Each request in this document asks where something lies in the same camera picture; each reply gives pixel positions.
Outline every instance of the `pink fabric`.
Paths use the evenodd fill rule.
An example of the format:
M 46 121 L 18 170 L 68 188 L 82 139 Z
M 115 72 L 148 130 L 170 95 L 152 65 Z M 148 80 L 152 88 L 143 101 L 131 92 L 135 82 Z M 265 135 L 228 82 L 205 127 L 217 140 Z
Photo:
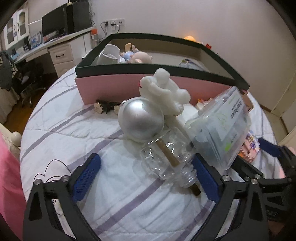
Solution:
M 122 102 L 140 96 L 138 83 L 148 74 L 110 74 L 76 78 L 75 82 L 84 104 L 93 104 L 97 99 Z M 191 95 L 190 103 L 198 99 L 208 100 L 230 88 L 230 86 L 187 77 L 171 76 L 181 89 Z
M 25 208 L 20 163 L 8 150 L 0 132 L 0 213 L 20 240 Z

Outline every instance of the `blue mesh pad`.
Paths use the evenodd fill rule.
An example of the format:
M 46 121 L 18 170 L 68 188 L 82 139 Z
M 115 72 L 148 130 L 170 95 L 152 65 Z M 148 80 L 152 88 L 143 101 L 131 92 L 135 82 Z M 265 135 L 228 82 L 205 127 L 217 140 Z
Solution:
M 84 172 L 79 176 L 73 187 L 72 199 L 73 201 L 81 201 L 87 190 L 89 189 L 92 181 L 101 168 L 101 159 L 99 155 L 95 155 Z
M 217 183 L 197 156 L 193 158 L 192 165 L 194 169 L 196 169 L 196 177 L 202 185 L 208 199 L 217 203 L 220 199 Z
M 282 152 L 278 146 L 270 143 L 269 141 L 267 141 L 263 138 L 259 138 L 258 141 L 260 143 L 261 150 L 266 151 L 270 155 L 277 157 L 277 158 L 279 158 L 282 155 Z

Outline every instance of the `clothing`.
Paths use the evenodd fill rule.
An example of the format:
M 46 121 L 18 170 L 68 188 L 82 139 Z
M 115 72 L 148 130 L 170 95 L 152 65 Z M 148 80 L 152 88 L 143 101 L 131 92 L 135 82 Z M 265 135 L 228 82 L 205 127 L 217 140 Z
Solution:
M 0 88 L 10 91 L 12 87 L 18 93 L 21 85 L 22 73 L 6 51 L 0 52 Z

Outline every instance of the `wall outlet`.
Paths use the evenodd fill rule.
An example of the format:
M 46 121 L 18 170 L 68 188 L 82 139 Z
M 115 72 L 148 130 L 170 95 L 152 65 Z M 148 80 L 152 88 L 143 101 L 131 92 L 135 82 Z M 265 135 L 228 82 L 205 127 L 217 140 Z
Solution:
M 124 18 L 117 18 L 117 19 L 110 19 L 110 20 L 105 20 L 104 22 L 108 22 L 108 26 L 112 28 L 111 24 L 114 23 L 115 25 L 119 25 L 122 26 L 124 25 Z

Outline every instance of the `storage box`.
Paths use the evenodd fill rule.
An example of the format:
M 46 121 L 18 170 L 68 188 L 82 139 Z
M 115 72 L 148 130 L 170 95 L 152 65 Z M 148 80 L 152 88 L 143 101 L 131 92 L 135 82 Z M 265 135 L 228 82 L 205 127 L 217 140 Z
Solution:
M 96 65 L 96 58 L 107 44 L 124 52 L 126 43 L 153 57 L 152 64 Z M 185 58 L 202 66 L 204 71 L 179 67 Z M 75 79 L 84 104 L 97 99 L 121 102 L 139 96 L 138 83 L 158 68 L 167 70 L 180 88 L 187 89 L 191 104 L 198 99 L 214 98 L 230 86 L 248 90 L 248 83 L 222 58 L 204 45 L 157 34 L 112 34 L 95 47 L 76 67 Z
M 231 87 L 185 123 L 198 153 L 220 173 L 230 168 L 251 126 L 239 90 Z

